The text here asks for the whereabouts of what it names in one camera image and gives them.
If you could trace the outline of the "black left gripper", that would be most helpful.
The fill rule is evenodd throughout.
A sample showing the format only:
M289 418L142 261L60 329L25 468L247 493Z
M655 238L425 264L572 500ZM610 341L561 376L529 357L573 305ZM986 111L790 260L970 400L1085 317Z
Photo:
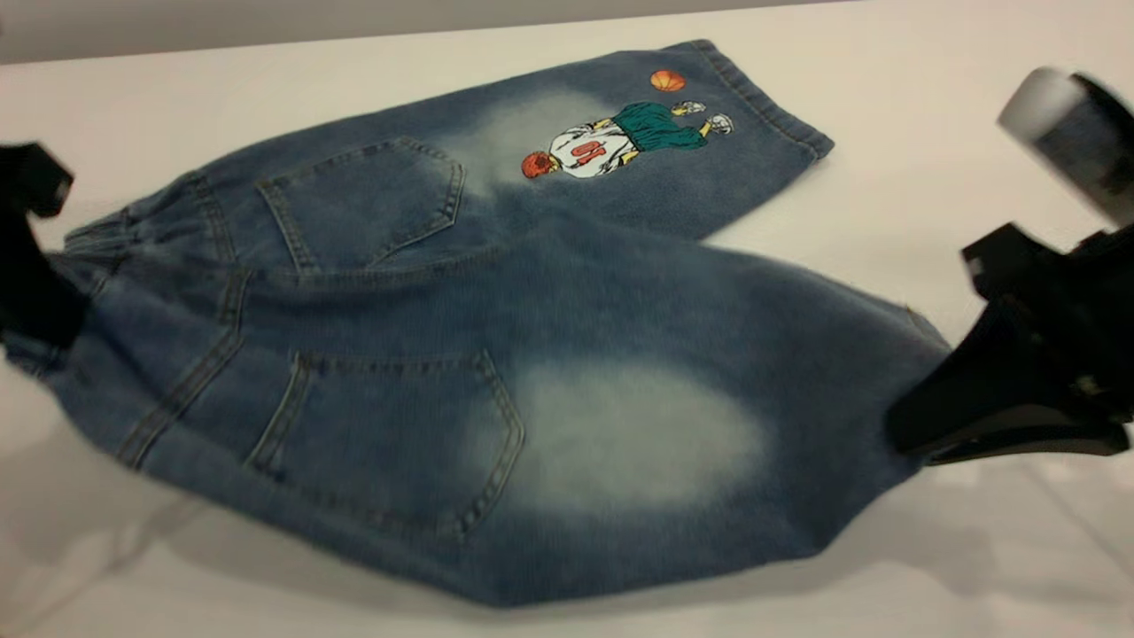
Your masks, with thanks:
M41 219L61 213L74 175L40 143L1 145L5 213ZM88 301L51 267L25 216L1 222L1 334L69 348Z

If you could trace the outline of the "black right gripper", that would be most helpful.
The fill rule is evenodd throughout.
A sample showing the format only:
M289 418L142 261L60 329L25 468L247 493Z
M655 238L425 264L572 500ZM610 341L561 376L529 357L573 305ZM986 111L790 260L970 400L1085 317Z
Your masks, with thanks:
M930 376L896 400L886 432L930 467L1016 454L1115 456L1122 424L1074 425L1067 389L1114 423L1131 422L1131 228L1073 250L1016 223L960 250L988 301Z

